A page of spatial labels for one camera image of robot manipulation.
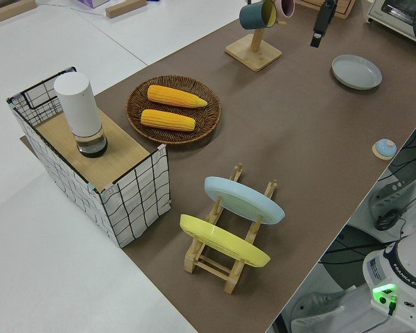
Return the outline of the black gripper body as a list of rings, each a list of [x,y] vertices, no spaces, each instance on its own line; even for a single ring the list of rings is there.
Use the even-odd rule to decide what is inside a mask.
[[[314,33],[324,35],[336,11],[336,0],[325,0],[315,22]]]

